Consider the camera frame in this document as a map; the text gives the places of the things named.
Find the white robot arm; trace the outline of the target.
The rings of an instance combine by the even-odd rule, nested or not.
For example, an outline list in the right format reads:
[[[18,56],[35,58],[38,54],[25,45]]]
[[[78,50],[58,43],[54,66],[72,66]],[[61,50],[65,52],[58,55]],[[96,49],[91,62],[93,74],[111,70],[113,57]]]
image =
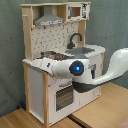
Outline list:
[[[128,48],[115,51],[107,72],[100,74],[101,61],[85,55],[70,56],[65,60],[44,57],[32,61],[32,66],[39,68],[57,78],[72,80],[73,89],[79,93],[90,91],[104,83],[121,77],[128,71]]]

